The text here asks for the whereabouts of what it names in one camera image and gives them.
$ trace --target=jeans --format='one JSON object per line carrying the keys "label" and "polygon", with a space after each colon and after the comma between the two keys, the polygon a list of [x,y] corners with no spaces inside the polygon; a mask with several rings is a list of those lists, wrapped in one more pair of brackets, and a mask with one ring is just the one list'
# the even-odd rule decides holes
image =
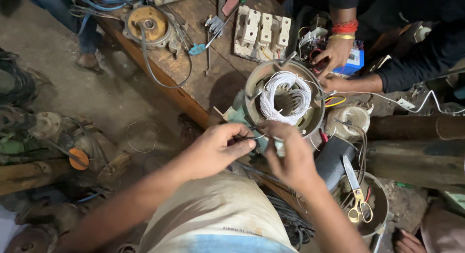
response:
{"label": "jeans", "polygon": [[[79,33],[81,18],[69,13],[69,8],[73,5],[72,0],[30,0],[32,3],[46,9],[55,19],[65,25],[75,34]],[[101,35],[97,32],[97,22],[91,16],[85,24],[84,30],[79,35],[79,48],[82,54],[94,54],[97,44],[101,40]]]}

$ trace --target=beige shirt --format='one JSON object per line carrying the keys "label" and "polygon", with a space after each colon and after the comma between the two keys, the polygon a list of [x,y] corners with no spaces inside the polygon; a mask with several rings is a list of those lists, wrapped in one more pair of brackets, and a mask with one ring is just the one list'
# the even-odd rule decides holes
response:
{"label": "beige shirt", "polygon": [[185,183],[160,205],[139,252],[297,251],[258,185],[223,171]]}

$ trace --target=plastic container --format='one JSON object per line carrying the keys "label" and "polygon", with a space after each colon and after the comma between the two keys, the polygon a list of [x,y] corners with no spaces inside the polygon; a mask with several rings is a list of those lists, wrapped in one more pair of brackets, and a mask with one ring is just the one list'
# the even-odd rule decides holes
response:
{"label": "plastic container", "polygon": [[363,108],[346,107],[331,111],[328,114],[325,131],[329,135],[334,134],[345,140],[351,137],[361,136],[361,132],[350,129],[346,125],[334,121],[333,118],[339,119],[340,121],[350,121],[353,125],[357,125],[362,128],[365,132],[368,131],[370,126],[370,115]]}

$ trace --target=white insulated wire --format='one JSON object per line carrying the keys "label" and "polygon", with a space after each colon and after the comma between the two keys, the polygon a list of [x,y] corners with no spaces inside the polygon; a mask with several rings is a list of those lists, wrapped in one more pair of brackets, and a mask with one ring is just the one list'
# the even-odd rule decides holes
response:
{"label": "white insulated wire", "polygon": [[[317,88],[321,89],[322,92],[324,93],[328,93],[326,91],[324,91],[319,85],[317,85],[317,83],[314,83],[313,81],[308,81],[308,80],[305,80],[306,82],[310,82],[310,83],[313,83],[315,84],[315,86],[317,86]],[[338,94],[343,94],[343,93],[360,93],[360,94],[373,94],[373,95],[377,95],[381,98],[384,98],[386,100],[389,100],[389,101],[392,101],[394,103],[396,103],[397,105],[399,105],[400,107],[402,107],[403,109],[407,110],[407,111],[410,111],[412,113],[418,113],[420,112],[420,110],[423,108],[423,106],[425,105],[426,101],[428,100],[429,96],[432,95],[433,96],[433,99],[434,99],[434,102],[436,103],[436,106],[438,107],[438,111],[440,113],[443,113],[443,114],[447,114],[447,115],[453,115],[453,114],[458,114],[458,113],[462,113],[465,111],[465,109],[462,109],[461,111],[455,111],[455,112],[447,112],[447,111],[442,111],[441,108],[439,107],[439,102],[438,102],[438,99],[436,98],[436,95],[434,94],[434,91],[430,90],[428,92],[428,94],[426,95],[425,99],[423,100],[422,104],[420,105],[420,107],[416,110],[416,111],[413,111],[409,108],[406,108],[406,107],[403,107],[401,104],[399,104],[397,101],[393,100],[393,99],[390,99],[388,97],[385,97],[383,95],[379,95],[377,93],[373,93],[373,92],[359,92],[359,91],[344,91],[344,92],[337,92]]]}
{"label": "white insulated wire", "polygon": [[[299,89],[292,89],[294,84],[296,84]],[[282,110],[277,111],[274,108],[274,96],[278,87],[287,90],[293,98],[293,101],[296,102],[289,116],[283,116],[281,114]],[[260,96],[260,109],[267,120],[276,120],[293,126],[304,116],[310,108],[310,104],[310,87],[305,83],[304,79],[290,71],[279,71],[273,74],[270,80],[265,84],[263,93]]]}

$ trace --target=scissors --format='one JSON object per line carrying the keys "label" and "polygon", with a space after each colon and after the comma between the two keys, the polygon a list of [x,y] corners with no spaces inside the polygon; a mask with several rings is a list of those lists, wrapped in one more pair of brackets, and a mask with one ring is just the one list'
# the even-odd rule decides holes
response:
{"label": "scissors", "polygon": [[[372,208],[365,202],[365,197],[360,189],[360,185],[358,184],[357,177],[355,176],[355,172],[353,171],[349,158],[344,156],[343,162],[347,178],[349,179],[350,186],[352,187],[353,196],[355,197],[355,206],[349,210],[347,216],[352,223],[357,223],[360,220],[360,215],[362,215],[363,222],[368,223],[373,219]],[[363,208],[368,208],[370,210],[370,218],[368,220],[363,213],[362,206]]]}

